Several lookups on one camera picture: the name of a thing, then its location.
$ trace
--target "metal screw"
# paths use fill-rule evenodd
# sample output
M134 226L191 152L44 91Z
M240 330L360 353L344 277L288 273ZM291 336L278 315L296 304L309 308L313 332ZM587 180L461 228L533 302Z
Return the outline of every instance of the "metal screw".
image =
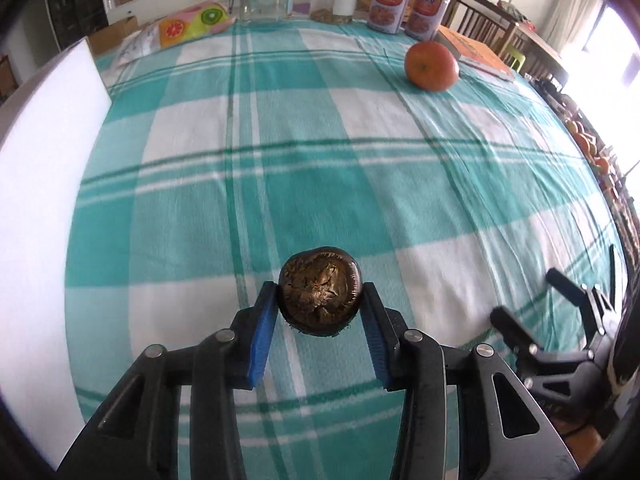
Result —
M404 338L411 343L417 343L422 341L422 333L419 330L410 328L404 333Z
M145 348L145 356L147 357L160 357L164 352L164 347L162 345L149 345Z
M494 348L487 343L480 343L476 346L476 352L482 357L491 357L494 354Z
M216 332L216 339L221 343L228 343L229 341L233 341L236 337L236 333L230 328L223 328L222 330L218 330Z

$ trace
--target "table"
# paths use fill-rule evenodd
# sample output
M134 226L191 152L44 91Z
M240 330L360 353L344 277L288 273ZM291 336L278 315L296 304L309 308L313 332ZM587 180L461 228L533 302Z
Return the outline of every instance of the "table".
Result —
M561 86L566 84L568 72L558 53L530 28L489 0L456 0L447 21L447 27L452 26L456 10L460 5L465 6L467 10L462 22L458 25L458 32L488 44L498 57L505 55L510 43L520 50L523 48L530 50L532 46L536 60L534 63L527 63L527 72L533 76L542 77L552 73Z
M523 23L516 23L514 33L516 36L525 36L534 45L535 52L542 58L537 60L537 62L542 65L542 68L546 68L546 70L556 78L560 85L564 87L569 79L569 73L567 72L565 63L560 55L552 49L545 40L540 38L539 35L537 35L533 30L530 30L530 28L526 27ZM529 68L528 72L532 76L536 76L539 68L540 67L533 64Z
M442 344L487 341L498 304L574 348L556 266L607 290L620 247L591 170L519 76L461 66L449 91L404 75L414 40L363 23L242 27L110 70L113 106L78 193L66 334L89 417L151 343L195 344L301 250L338 246L386 306ZM188 478L189 394L178 429ZM375 380L360 319L313 338L280 317L264 382L238 392L250 480L387 480L402 393ZM458 451L449 395L447 468Z

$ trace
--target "cardboard box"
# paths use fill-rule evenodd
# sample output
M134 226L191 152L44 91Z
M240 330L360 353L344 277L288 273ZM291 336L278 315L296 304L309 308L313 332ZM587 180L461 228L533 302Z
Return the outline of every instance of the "cardboard box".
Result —
M138 19L135 16L124 18L89 36L89 46L94 57L120 46L129 34L138 30Z
M0 54L0 97L4 98L17 88L18 83L11 70L9 57Z

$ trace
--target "white label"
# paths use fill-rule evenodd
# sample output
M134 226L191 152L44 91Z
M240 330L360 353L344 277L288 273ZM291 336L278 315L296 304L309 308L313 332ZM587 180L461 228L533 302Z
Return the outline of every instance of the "white label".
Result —
M334 0L334 15L351 16L356 10L357 1L358 0Z

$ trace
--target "orange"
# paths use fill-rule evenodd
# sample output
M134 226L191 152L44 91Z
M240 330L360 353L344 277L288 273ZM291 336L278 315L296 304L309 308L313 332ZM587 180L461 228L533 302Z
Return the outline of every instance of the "orange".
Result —
M564 122L564 126L566 126L566 129L569 130L569 133L572 135L580 133L580 131L578 130L578 125L571 119L567 119Z
M574 134L573 138L575 140L575 143L578 145L578 148L580 148L582 154L589 155L591 151L589 140L582 134Z
M609 174L609 171L611 170L611 165L609 164L609 161L606 158L597 156L596 158L593 159L593 161L600 168L602 175Z
M442 92L458 80L460 67L446 46L423 41L407 51L404 72L409 81L423 90Z

